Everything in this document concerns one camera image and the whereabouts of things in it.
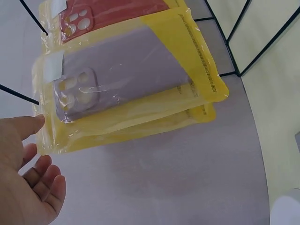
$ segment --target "sticker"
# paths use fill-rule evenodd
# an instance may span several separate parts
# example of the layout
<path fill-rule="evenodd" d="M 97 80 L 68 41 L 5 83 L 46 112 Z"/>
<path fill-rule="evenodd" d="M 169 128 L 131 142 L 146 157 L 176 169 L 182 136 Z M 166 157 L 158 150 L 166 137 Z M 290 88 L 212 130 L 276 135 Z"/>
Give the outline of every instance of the sticker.
<path fill-rule="evenodd" d="M 54 19 L 59 13 L 67 9 L 66 0 L 51 1 L 51 18 Z"/>
<path fill-rule="evenodd" d="M 61 78 L 62 60 L 65 51 L 59 51 L 45 56 L 44 61 L 44 83 L 50 83 Z"/>

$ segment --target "plastic wrap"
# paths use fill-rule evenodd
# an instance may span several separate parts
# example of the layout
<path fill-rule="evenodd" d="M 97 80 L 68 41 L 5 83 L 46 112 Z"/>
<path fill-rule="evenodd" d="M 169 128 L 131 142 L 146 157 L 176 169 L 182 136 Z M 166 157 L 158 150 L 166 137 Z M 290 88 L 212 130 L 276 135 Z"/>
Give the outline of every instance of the plastic wrap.
<path fill-rule="evenodd" d="M 184 0 L 67 0 L 66 9 L 55 16 L 53 1 L 48 0 L 39 11 L 50 32 L 43 38 L 50 38 L 46 47 L 51 48 L 115 23 L 177 7 L 186 8 Z"/>
<path fill-rule="evenodd" d="M 60 52 L 63 57 L 57 60 Z M 40 100 L 36 114 L 46 118 L 40 136 L 45 152 L 140 137 L 127 135 L 127 129 L 157 121 L 149 131 L 137 133 L 180 128 L 188 125 L 185 118 L 175 126 L 162 122 L 228 96 L 186 8 L 119 22 L 48 48 L 33 68 L 33 86 Z M 118 138 L 110 141 L 116 132 Z M 78 144 L 92 137 L 101 141 Z"/>
<path fill-rule="evenodd" d="M 212 104 L 207 104 L 106 135 L 83 136 L 77 135 L 78 133 L 74 133 L 74 135 L 62 133 L 55 140 L 49 137 L 49 131 L 44 127 L 37 134 L 37 146 L 41 154 L 68 153 L 169 132 L 196 123 L 206 123 L 213 121 L 215 117 L 216 114 Z"/>

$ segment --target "black wire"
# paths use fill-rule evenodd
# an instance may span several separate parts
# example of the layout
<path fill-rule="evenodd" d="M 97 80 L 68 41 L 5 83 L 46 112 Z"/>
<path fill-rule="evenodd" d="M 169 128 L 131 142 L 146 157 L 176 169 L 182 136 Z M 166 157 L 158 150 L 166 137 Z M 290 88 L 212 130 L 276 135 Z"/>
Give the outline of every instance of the black wire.
<path fill-rule="evenodd" d="M 28 102 L 31 102 L 31 103 L 33 103 L 33 104 L 39 105 L 39 102 L 38 102 L 38 101 L 36 101 L 36 100 L 34 100 L 34 99 L 30 98 L 30 97 L 27 97 L 27 96 L 25 96 L 25 95 L 22 95 L 22 94 L 20 94 L 20 93 L 14 91 L 14 90 L 12 90 L 12 89 L 10 89 L 10 88 L 7 88 L 7 87 L 5 87 L 5 86 L 3 86 L 3 85 L 1 85 L 1 84 L 0 84 L 0 90 L 3 90 L 3 91 L 5 91 L 5 92 L 7 92 L 7 93 L 9 93 L 9 94 L 12 94 L 12 95 L 14 95 L 14 96 L 16 96 L 16 97 L 18 97 L 18 98 L 21 98 L 21 99 L 26 100 L 26 101 L 28 101 Z"/>
<path fill-rule="evenodd" d="M 247 0 L 247 1 L 246 1 L 245 6 L 244 6 L 244 8 L 242 9 L 242 12 L 240 13 L 240 16 L 239 16 L 238 20 L 236 21 L 236 23 L 235 23 L 235 25 L 234 25 L 232 31 L 230 32 L 230 35 L 229 35 L 229 37 L 228 37 L 228 39 L 227 39 L 227 43 L 230 42 L 231 38 L 233 37 L 234 33 L 236 32 L 236 30 L 237 30 L 237 28 L 238 28 L 240 22 L 242 21 L 242 19 L 243 19 L 245 13 L 246 13 L 246 11 L 247 11 L 247 9 L 249 8 L 249 5 L 250 5 L 251 2 L 252 2 L 252 0 Z"/>
<path fill-rule="evenodd" d="M 201 18 L 201 19 L 195 19 L 195 22 L 200 22 L 200 21 L 206 21 L 206 20 L 213 20 L 213 17 L 206 17 L 206 18 Z"/>
<path fill-rule="evenodd" d="M 230 75 L 234 75 L 234 74 L 236 74 L 235 71 L 229 72 L 229 73 L 220 74 L 220 77 L 223 77 L 223 76 L 230 76 Z"/>
<path fill-rule="evenodd" d="M 233 56 L 233 53 L 232 53 L 232 51 L 231 51 L 230 46 L 228 45 L 228 42 L 227 42 L 226 37 L 225 37 L 225 34 L 224 34 L 224 32 L 223 32 L 223 30 L 222 30 L 222 28 L 221 28 L 221 26 L 220 26 L 220 23 L 219 23 L 218 19 L 216 18 L 216 15 L 215 15 L 214 12 L 212 11 L 212 9 L 211 9 L 211 7 L 210 7 L 208 1 L 207 1 L 207 0 L 204 0 L 204 2 L 205 2 L 205 4 L 207 5 L 207 7 L 208 7 L 208 9 L 209 9 L 209 11 L 210 11 L 210 13 L 211 13 L 211 15 L 212 15 L 214 21 L 215 21 L 216 24 L 217 24 L 217 27 L 218 27 L 219 31 L 220 31 L 220 33 L 221 33 L 221 36 L 222 36 L 222 38 L 223 38 L 223 41 L 224 41 L 224 43 L 225 43 L 225 45 L 226 45 L 226 48 L 227 48 L 227 50 L 228 50 L 229 56 L 230 56 L 230 58 L 231 58 L 231 60 L 232 60 L 232 64 L 233 64 L 233 67 L 234 67 L 234 70 L 235 70 L 235 74 L 236 74 L 237 76 L 240 76 L 240 71 L 239 71 L 238 65 L 236 64 L 235 58 L 234 58 L 234 56 Z"/>
<path fill-rule="evenodd" d="M 41 25 L 41 23 L 38 21 L 38 19 L 34 16 L 34 14 L 32 13 L 32 11 L 29 9 L 29 7 L 26 5 L 26 3 L 24 2 L 24 0 L 20 0 L 21 4 L 24 6 L 24 8 L 26 9 L 26 11 L 29 13 L 29 15 L 31 16 L 31 18 L 34 20 L 34 22 L 36 22 L 36 24 L 38 25 L 38 27 L 48 36 L 48 32 L 43 28 L 43 26 Z"/>
<path fill-rule="evenodd" d="M 283 27 L 277 32 L 277 34 L 271 39 L 271 41 L 258 53 L 258 55 L 250 62 L 250 64 L 241 72 L 240 76 L 243 76 L 260 58 L 261 56 L 274 44 L 275 41 L 285 32 L 285 30 L 291 25 L 291 23 L 300 14 L 300 7 L 294 12 L 290 19 L 283 25 Z"/>

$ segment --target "yellow plastic bag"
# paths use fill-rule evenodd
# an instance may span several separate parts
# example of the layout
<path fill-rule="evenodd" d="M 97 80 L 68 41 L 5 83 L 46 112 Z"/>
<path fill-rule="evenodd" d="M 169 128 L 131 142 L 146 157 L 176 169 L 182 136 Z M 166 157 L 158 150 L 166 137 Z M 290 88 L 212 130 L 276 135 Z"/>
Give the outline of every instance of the yellow plastic bag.
<path fill-rule="evenodd" d="M 151 28 L 192 78 L 193 83 L 146 96 L 69 124 L 61 122 L 55 111 L 53 83 L 43 81 L 44 58 L 61 49 L 65 50 L 65 54 L 74 53 L 144 26 Z M 209 102 L 222 101 L 228 96 L 228 89 L 218 76 L 214 61 L 190 11 L 182 8 L 120 22 L 57 45 L 56 49 L 52 49 L 36 62 L 33 68 L 33 86 L 41 105 L 36 112 L 43 113 L 46 117 L 42 135 L 44 147 L 55 152 L 68 151 L 64 146 L 72 145 L 72 142 L 81 138 L 109 135 Z M 87 147 L 88 144 L 81 145 L 80 148 Z"/>
<path fill-rule="evenodd" d="M 131 139 L 142 138 L 150 135 L 169 132 L 196 123 L 207 123 L 216 117 L 212 104 L 202 105 L 177 114 L 150 121 L 123 130 L 118 130 L 106 135 L 77 136 L 61 138 L 56 144 L 45 138 L 44 129 L 37 135 L 37 146 L 41 154 L 68 153 L 72 151 L 97 147 L 106 144 L 123 142 Z"/>

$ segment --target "hand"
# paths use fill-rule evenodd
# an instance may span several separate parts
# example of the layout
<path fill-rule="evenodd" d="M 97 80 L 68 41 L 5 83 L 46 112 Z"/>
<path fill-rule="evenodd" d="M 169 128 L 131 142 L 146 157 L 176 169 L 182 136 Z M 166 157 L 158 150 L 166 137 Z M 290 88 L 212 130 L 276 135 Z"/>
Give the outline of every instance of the hand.
<path fill-rule="evenodd" d="M 23 176 L 18 171 L 37 154 L 22 140 L 37 133 L 43 115 L 0 120 L 0 223 L 46 225 L 60 213 L 66 196 L 65 178 L 50 156 L 41 156 Z"/>

